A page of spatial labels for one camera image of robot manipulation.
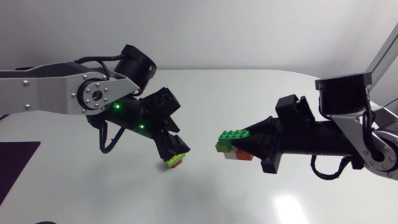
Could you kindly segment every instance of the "wire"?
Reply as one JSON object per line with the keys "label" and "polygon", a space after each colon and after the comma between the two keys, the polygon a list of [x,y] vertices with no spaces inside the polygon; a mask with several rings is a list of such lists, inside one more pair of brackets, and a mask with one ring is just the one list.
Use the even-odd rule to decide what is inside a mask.
{"label": "wire", "polygon": [[104,73],[107,76],[107,78],[110,78],[109,70],[108,70],[108,68],[107,68],[107,66],[105,65],[104,62],[102,62],[100,60],[87,61],[87,62],[98,62],[102,66],[102,68],[104,70]]}
{"label": "wire", "polygon": [[363,141],[365,143],[366,148],[370,151],[372,158],[376,161],[382,161],[384,159],[384,155],[382,152],[376,149],[374,145],[374,139],[372,136],[373,128],[372,124],[376,118],[376,115],[371,109],[370,99],[368,89],[364,87],[365,94],[365,111],[362,115],[362,132],[363,132]]}
{"label": "wire", "polygon": [[76,63],[82,64],[86,62],[96,62],[96,61],[102,61],[102,62],[110,62],[110,61],[115,61],[115,60],[121,60],[124,58],[124,55],[117,55],[117,56],[110,56],[110,57],[83,57],[81,59],[76,60]]}
{"label": "wire", "polygon": [[311,168],[312,171],[314,172],[314,174],[323,179],[323,180],[334,180],[337,179],[340,174],[343,172],[344,168],[349,164],[349,162],[351,162],[351,158],[349,157],[343,157],[341,159],[340,165],[338,166],[338,170],[337,172],[335,172],[334,174],[322,174],[321,172],[317,171],[317,168],[315,167],[315,161],[317,160],[317,156],[313,155],[311,157]]}
{"label": "wire", "polygon": [[8,116],[9,116],[9,114],[5,114],[5,115],[0,116],[0,121],[1,121],[2,119],[4,119],[4,118],[7,118]]}
{"label": "wire", "polygon": [[110,78],[111,76],[110,76],[110,74],[109,74],[109,70],[108,70],[108,68],[106,67],[105,63],[102,62],[102,61],[96,61],[96,62],[98,62],[98,63],[102,66],[102,68],[104,69],[104,72],[105,72],[105,75],[107,76],[107,78]]}
{"label": "wire", "polygon": [[108,134],[108,124],[105,121],[103,122],[103,124],[101,125],[101,128],[99,129],[99,149],[101,150],[101,152],[103,154],[107,154],[110,151],[112,151],[113,147],[116,145],[116,143],[118,143],[118,140],[122,136],[125,129],[126,128],[121,127],[119,129],[118,133],[112,139],[111,143],[105,147],[106,136]]}
{"label": "wire", "polygon": [[391,103],[393,103],[393,102],[395,102],[395,101],[397,101],[397,100],[398,100],[398,98],[394,99],[394,100],[393,100],[393,101],[391,101],[390,103],[386,104],[384,107],[386,107],[386,106],[390,105]]}

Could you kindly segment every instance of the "white table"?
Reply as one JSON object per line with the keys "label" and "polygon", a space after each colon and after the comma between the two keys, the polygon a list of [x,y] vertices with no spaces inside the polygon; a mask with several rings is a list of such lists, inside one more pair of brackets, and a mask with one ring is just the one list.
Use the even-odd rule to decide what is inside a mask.
{"label": "white table", "polygon": [[[280,97],[305,95],[317,119],[314,77],[275,70],[159,70],[146,95],[167,86],[191,147],[163,170],[155,143],[126,131],[107,155],[84,116],[36,111],[0,122],[0,141],[42,144],[0,207],[0,223],[398,223],[398,182],[346,168],[337,180],[312,173],[310,156],[283,155],[277,175],[260,160],[217,153],[222,130],[276,116]],[[111,125],[112,136],[118,127]],[[319,157],[335,172],[339,157]]]}

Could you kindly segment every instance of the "red lego brick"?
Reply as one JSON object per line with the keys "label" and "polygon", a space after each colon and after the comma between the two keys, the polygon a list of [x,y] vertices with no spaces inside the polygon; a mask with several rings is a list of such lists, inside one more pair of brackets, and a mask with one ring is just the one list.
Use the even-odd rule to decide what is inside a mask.
{"label": "red lego brick", "polygon": [[238,158],[239,160],[251,161],[253,159],[253,155],[238,149],[236,151],[236,158]]}
{"label": "red lego brick", "polygon": [[178,165],[182,163],[182,159],[176,162],[174,165],[172,165],[172,168],[176,168]]}

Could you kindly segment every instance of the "green lego brick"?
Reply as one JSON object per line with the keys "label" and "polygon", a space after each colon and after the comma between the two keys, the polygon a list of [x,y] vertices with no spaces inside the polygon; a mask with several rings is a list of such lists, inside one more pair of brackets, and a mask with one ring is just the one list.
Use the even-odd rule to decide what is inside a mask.
{"label": "green lego brick", "polygon": [[178,161],[182,160],[184,158],[186,153],[178,154],[173,156],[169,161],[166,161],[166,164],[170,167],[172,167],[174,164],[176,164]]}
{"label": "green lego brick", "polygon": [[223,146],[218,143],[216,144],[217,152],[230,152],[231,149],[232,149],[232,146]]}
{"label": "green lego brick", "polygon": [[248,130],[224,131],[218,138],[218,144],[222,146],[230,146],[231,140],[240,139],[250,136]]}

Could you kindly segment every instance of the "aluminum arm segment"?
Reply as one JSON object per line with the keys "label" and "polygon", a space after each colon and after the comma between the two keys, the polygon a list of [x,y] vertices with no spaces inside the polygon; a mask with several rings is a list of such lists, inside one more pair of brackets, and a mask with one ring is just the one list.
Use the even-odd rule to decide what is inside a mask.
{"label": "aluminum arm segment", "polygon": [[94,115],[104,106],[139,89],[124,75],[56,63],[28,70],[0,71],[0,114],[49,111]]}

